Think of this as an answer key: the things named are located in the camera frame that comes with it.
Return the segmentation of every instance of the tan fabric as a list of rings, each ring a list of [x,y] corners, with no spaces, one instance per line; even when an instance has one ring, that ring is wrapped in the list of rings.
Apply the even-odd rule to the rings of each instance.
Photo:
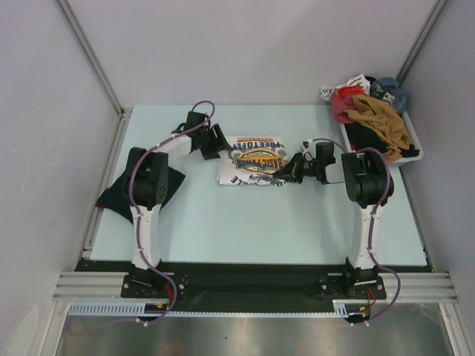
[[[404,120],[386,102],[366,95],[353,96],[358,110],[345,110],[351,120],[376,132],[388,144],[384,156],[389,163],[402,158],[400,148],[409,149],[410,137]]]

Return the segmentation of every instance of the light blue table surface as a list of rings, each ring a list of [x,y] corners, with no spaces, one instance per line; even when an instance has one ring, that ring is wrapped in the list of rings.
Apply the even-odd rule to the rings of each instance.
[[[119,153],[114,180],[130,148],[150,148],[186,120],[189,105],[136,106]],[[210,111],[204,105],[202,111]],[[305,139],[339,142],[339,128],[325,105],[217,105],[213,123],[230,136],[281,136],[291,157]],[[306,177],[284,187],[222,186],[217,160],[199,151],[171,166],[186,175],[160,213],[160,250],[165,261],[206,263],[340,264],[350,251],[353,208],[344,184],[322,185]],[[381,218],[377,254],[387,265],[425,266],[425,254],[398,168],[395,191]],[[131,260],[134,230],[105,210],[92,260]]]

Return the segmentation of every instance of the red garment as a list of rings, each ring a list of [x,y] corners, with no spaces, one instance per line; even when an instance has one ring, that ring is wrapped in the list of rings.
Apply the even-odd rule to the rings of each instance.
[[[356,121],[349,119],[348,114],[344,112],[345,110],[358,110],[353,104],[353,95],[350,94],[345,96],[343,99],[340,99],[336,93],[333,93],[330,97],[330,102],[332,103],[333,119],[338,124],[356,123]]]
[[[356,85],[355,87],[342,87],[338,89],[337,91],[338,98],[344,99],[345,96],[348,96],[350,94],[353,95],[366,95],[363,91],[362,87],[359,87]]]

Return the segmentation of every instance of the white garment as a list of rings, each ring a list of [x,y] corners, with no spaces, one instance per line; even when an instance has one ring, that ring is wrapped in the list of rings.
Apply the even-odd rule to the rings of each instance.
[[[323,87],[322,89],[320,89],[320,97],[323,100],[328,101],[330,100],[330,97],[332,96],[332,94],[335,93],[338,89],[343,88],[343,87],[355,87],[355,86],[361,87],[361,89],[363,89],[366,95],[370,95],[371,83],[368,79],[364,77],[364,74],[360,74],[359,76],[354,76],[353,78],[350,78],[348,82],[337,85],[334,88]]]
[[[272,177],[287,160],[280,137],[227,136],[232,151],[221,151],[217,181],[222,185],[276,185],[286,182]]]

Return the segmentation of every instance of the pile of clothes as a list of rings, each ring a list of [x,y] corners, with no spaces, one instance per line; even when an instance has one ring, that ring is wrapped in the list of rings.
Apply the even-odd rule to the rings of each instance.
[[[401,118],[407,92],[394,78],[360,74],[346,84],[322,88],[321,98],[331,102],[333,118],[344,124],[353,149],[375,148],[389,163],[419,155]]]

